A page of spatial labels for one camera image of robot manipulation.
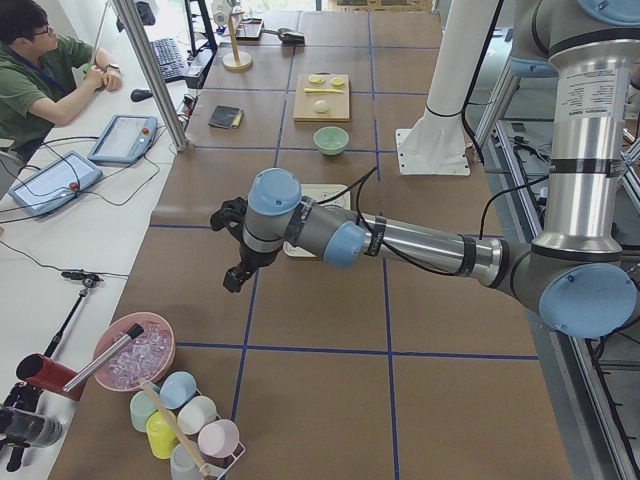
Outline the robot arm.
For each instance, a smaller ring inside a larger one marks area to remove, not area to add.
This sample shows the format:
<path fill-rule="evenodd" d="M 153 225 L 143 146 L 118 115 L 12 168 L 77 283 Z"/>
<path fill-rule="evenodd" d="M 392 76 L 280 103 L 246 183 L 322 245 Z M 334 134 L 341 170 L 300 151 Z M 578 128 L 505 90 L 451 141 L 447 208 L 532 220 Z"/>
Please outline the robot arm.
<path fill-rule="evenodd" d="M 511 70 L 517 77 L 550 78 L 549 60 L 590 44 L 639 38 L 637 1 L 517 1 Z"/>
<path fill-rule="evenodd" d="M 348 268 L 362 255 L 403 260 L 445 277 L 470 277 L 514 298 L 567 336 L 595 339 L 627 325 L 639 291 L 620 249 L 587 242 L 558 246 L 475 238 L 322 204 L 281 168 L 260 172 L 247 197 L 223 202 L 210 218 L 239 243 L 240 261 L 223 281 L 230 292 L 274 262 L 283 244 Z"/>

